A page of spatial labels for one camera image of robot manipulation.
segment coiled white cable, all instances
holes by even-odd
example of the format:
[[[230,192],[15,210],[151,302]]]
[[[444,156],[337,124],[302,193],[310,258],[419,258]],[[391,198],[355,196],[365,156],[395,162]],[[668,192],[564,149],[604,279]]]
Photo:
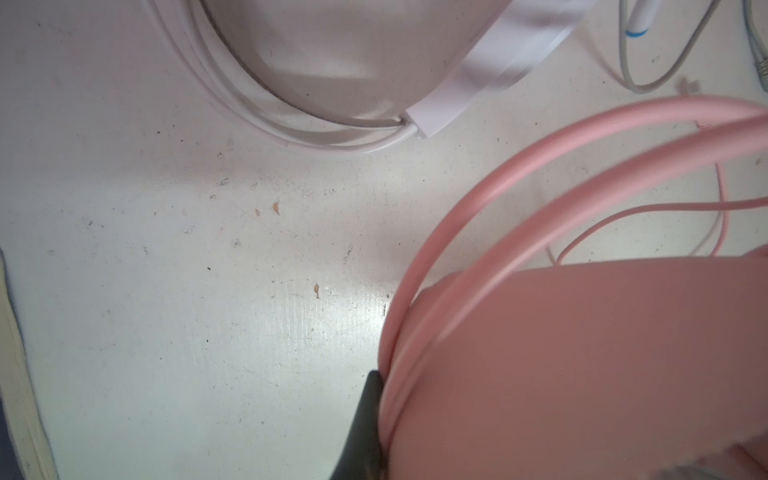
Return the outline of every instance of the coiled white cable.
[[[238,95],[228,86],[228,82],[221,78],[223,73],[215,65],[215,62],[210,54],[210,50],[208,50],[208,47],[205,45],[202,34],[194,22],[194,17],[189,1],[171,1],[176,5],[176,12],[179,16],[181,24],[183,25],[184,33],[186,34],[187,39],[189,40],[192,49],[195,52],[195,55],[203,65],[203,68],[209,74],[212,82],[217,86],[217,88],[219,88],[221,92],[228,97],[228,100],[233,102],[237,108],[233,107],[232,104],[228,103],[227,101],[222,100],[222,98],[216,92],[214,92],[208,83],[206,83],[200,77],[198,72],[192,67],[171,35],[167,24],[160,14],[160,9],[157,7],[155,0],[144,0],[144,6],[147,9],[147,14],[152,21],[153,26],[157,30],[157,33],[160,35],[161,40],[166,45],[166,47],[170,49],[174,57],[176,57],[176,59],[181,63],[181,66],[187,71],[187,73],[197,84],[200,90],[205,93],[208,99],[212,101],[223,114],[236,121],[237,123],[246,125],[260,138],[277,146],[285,147],[292,151],[301,152],[304,154],[338,157],[341,155],[370,154],[375,151],[382,150],[383,148],[391,147],[394,144],[398,144],[399,142],[412,137],[418,131],[418,128],[413,123],[406,123],[403,126],[398,127],[395,132],[384,138],[360,145],[309,144],[289,136],[288,134],[280,131],[270,122],[264,120],[258,114],[252,112],[246,105],[243,104],[242,101],[240,101]]]

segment white table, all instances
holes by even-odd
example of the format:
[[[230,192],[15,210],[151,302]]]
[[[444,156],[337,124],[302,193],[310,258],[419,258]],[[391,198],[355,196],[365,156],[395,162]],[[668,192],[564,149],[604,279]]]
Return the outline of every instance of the white table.
[[[439,218],[525,145],[639,99],[598,60],[616,69],[615,4],[599,2],[538,69],[436,137],[328,161],[225,121],[140,2],[3,2],[0,247],[62,480],[327,478],[389,296]],[[705,4],[669,2],[631,44],[639,81],[668,67]],[[768,38],[768,5],[756,20]],[[740,2],[723,2],[681,74],[768,101]],[[694,128],[644,128],[555,162],[473,222],[431,281],[595,172]],[[733,198],[768,194],[768,158],[727,171]],[[630,204],[716,197],[703,170]],[[687,254],[713,218],[627,219],[571,260]],[[734,214],[724,253],[767,238],[766,211]]]

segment white cable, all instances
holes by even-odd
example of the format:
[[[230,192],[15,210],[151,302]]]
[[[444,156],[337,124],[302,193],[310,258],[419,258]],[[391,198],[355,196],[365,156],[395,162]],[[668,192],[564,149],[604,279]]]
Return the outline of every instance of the white cable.
[[[184,26],[184,33],[187,35],[190,43],[192,44],[192,48],[195,50],[195,54],[197,55],[198,59],[200,59],[201,63],[208,62],[210,60],[210,57],[208,56],[210,55],[210,51],[207,50],[207,47],[205,46],[202,39],[202,34],[194,27],[194,23],[190,25],[192,12],[189,8],[185,8],[184,2],[186,0],[174,1],[177,3],[177,12],[182,14],[180,15],[180,20]],[[288,137],[283,132],[278,131],[272,124],[265,121],[258,115],[255,115],[250,110],[246,109],[245,111],[239,112],[235,110],[230,104],[223,101],[200,77],[197,71],[192,67],[190,62],[184,56],[184,53],[181,51],[173,36],[170,34],[170,30],[162,18],[160,9],[157,7],[155,0],[144,0],[144,6],[147,9],[147,14],[152,21],[153,26],[160,34],[163,43],[168,49],[170,49],[170,51],[174,54],[174,57],[176,57],[176,59],[181,63],[181,66],[187,71],[192,80],[197,84],[202,92],[205,93],[208,99],[212,101],[214,105],[216,105],[219,110],[221,110],[221,112],[228,116],[230,119],[238,123],[245,124],[259,137],[271,142],[272,144],[278,145],[280,147],[286,147],[293,151],[312,155],[339,156],[350,154],[370,154],[372,152],[382,150],[383,148],[390,147],[394,144],[398,144],[399,142],[412,137],[418,131],[418,128],[414,124],[408,123],[400,127],[394,133],[380,140],[361,145],[314,145],[305,143],[292,137]],[[222,89],[222,92],[230,94],[232,93],[231,90],[226,87],[226,83],[221,81],[221,79],[217,78],[217,76],[214,74],[215,70],[210,65],[210,63],[207,67],[204,64],[204,68],[209,73],[214,83],[217,84],[217,87]]]

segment thin pink cable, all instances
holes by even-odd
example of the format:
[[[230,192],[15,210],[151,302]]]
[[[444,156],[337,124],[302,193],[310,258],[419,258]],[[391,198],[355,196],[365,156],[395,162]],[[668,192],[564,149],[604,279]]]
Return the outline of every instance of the thin pink cable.
[[[400,350],[379,407],[379,439],[385,451],[430,353],[525,261],[579,223],[631,195],[694,168],[765,149],[768,115],[713,127],[639,154],[577,186],[521,223],[458,275]]]
[[[641,207],[628,208],[617,214],[613,214],[610,217],[606,217],[600,220],[595,225],[586,229],[581,235],[576,237],[574,241],[568,244],[567,247],[558,255],[555,264],[561,265],[565,256],[577,247],[581,242],[586,240],[590,235],[597,232],[603,227],[606,227],[610,223],[613,223],[622,218],[629,217],[637,214],[648,214],[650,212],[729,212],[733,210],[749,210],[752,208],[768,207],[768,197],[753,198],[751,200],[737,200],[728,202],[696,202],[696,203],[678,203],[678,204],[655,204],[655,205],[643,205]]]
[[[765,107],[732,98],[700,95],[661,98],[626,105],[565,127],[504,162],[469,191],[432,231],[408,267],[384,322],[379,372],[389,375],[392,353],[406,312],[443,250],[485,206],[542,165],[603,137],[635,127],[676,121],[725,123],[765,114]]]
[[[719,252],[720,248],[723,246],[723,242],[725,241],[725,237],[728,234],[728,224],[729,224],[729,210],[743,210],[747,208],[758,208],[763,207],[762,204],[757,204],[754,207],[747,206],[747,207],[741,207],[740,205],[745,204],[744,202],[750,202],[752,200],[745,200],[744,202],[728,202],[728,191],[725,184],[725,172],[723,172],[723,167],[720,164],[715,164],[715,169],[717,170],[717,185],[719,187],[720,191],[720,201],[719,202],[679,202],[675,204],[651,204],[651,205],[643,205],[641,207],[633,207],[633,208],[627,208],[626,210],[622,210],[621,212],[618,212],[617,214],[613,214],[610,217],[606,217],[603,220],[600,220],[595,225],[587,228],[581,235],[576,237],[572,242],[568,244],[567,247],[563,249],[562,252],[560,252],[560,255],[558,255],[558,258],[554,262],[555,265],[562,265],[563,260],[565,260],[565,257],[576,247],[581,245],[584,240],[594,235],[598,230],[601,228],[607,227],[611,223],[621,220],[622,218],[631,217],[632,215],[638,215],[638,214],[649,214],[653,212],[721,212],[723,214],[723,222],[720,225],[720,236],[717,239],[717,243],[715,244],[714,248],[712,249],[712,253],[710,253],[710,257],[715,257]]]

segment black object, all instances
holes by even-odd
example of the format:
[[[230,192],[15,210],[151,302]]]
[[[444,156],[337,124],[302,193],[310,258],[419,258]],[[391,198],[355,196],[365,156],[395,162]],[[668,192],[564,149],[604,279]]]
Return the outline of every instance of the black object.
[[[378,371],[368,374],[349,436],[330,480],[378,480],[384,459],[379,444],[379,400],[384,384]]]

